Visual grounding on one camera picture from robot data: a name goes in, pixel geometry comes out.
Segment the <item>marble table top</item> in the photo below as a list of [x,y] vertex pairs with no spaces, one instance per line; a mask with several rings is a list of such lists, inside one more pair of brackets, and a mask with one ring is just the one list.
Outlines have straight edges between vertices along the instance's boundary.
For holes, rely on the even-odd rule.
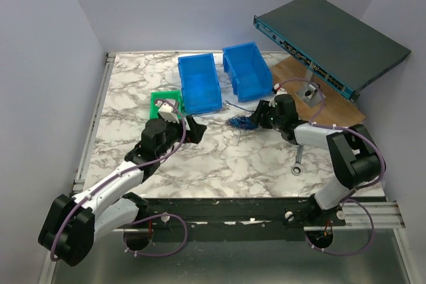
[[[85,189],[109,175],[140,139],[149,119],[152,91],[180,88],[178,57],[200,52],[122,53],[115,59],[108,85]],[[272,66],[285,53],[264,53]],[[214,53],[222,100],[237,104],[222,54]],[[239,104],[255,109],[258,101]],[[294,176],[297,147],[274,130],[240,131],[225,125],[239,113],[220,112],[195,116],[208,129],[199,145],[187,144],[163,163],[145,183],[132,191],[146,198],[294,197],[318,191],[333,175],[328,152],[305,147],[302,174]],[[357,196],[383,196],[376,185]]]

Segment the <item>robotic arm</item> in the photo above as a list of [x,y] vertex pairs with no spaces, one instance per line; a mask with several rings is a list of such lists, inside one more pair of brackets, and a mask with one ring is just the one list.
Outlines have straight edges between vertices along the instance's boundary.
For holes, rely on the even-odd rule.
[[[380,161],[373,148],[361,138],[300,120],[292,96],[283,89],[279,91],[270,102],[261,100],[249,119],[257,126],[278,131],[289,143],[329,151],[335,176],[309,198],[305,210],[294,214],[296,220],[313,220],[336,208],[360,184],[377,177]],[[373,142],[364,125],[356,124],[350,128]]]
[[[140,141],[124,157],[124,162],[96,185],[73,198],[64,194],[57,197],[39,234],[39,243],[51,251],[55,237],[66,217],[78,204],[84,202],[66,224],[54,248],[54,253],[59,259],[74,266],[80,263],[91,250],[93,243],[103,235],[135,221],[137,217],[146,216],[144,200],[125,193],[153,175],[160,162],[152,162],[166,154],[182,139],[184,129],[177,115],[169,117],[169,120],[173,122],[165,121],[163,118],[149,120],[142,131]],[[186,124],[189,130],[186,130],[183,143],[198,144],[206,126],[197,124],[191,116],[186,117]],[[151,164],[141,169],[130,170],[135,165],[144,163]],[[117,179],[105,183],[116,174]],[[91,192],[97,188],[100,190],[91,196]]]

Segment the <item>blue plastic container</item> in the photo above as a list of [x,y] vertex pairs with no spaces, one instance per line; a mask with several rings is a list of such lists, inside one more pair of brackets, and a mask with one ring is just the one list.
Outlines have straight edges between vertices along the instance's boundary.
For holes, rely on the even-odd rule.
[[255,43],[223,48],[224,69],[238,102],[267,96],[272,92],[272,74]]
[[213,54],[179,57],[178,68],[185,113],[205,113],[222,108]]

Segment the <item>gray floor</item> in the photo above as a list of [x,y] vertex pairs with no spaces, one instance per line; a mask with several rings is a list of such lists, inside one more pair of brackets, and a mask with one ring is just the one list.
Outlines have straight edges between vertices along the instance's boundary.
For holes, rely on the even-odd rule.
[[[366,231],[336,233],[332,247],[353,251],[368,238]],[[167,251],[174,243],[159,243]],[[76,267],[58,263],[53,283],[409,283],[392,230],[379,230],[373,246],[355,257],[332,257],[306,243],[285,241],[189,243],[172,257],[124,254],[122,237],[101,239]]]

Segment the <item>blue wire bundle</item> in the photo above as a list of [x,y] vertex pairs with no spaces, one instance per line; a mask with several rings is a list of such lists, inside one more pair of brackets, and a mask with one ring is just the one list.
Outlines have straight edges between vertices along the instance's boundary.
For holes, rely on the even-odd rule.
[[225,123],[240,130],[255,130],[258,128],[247,116],[233,116],[231,119],[227,119]]

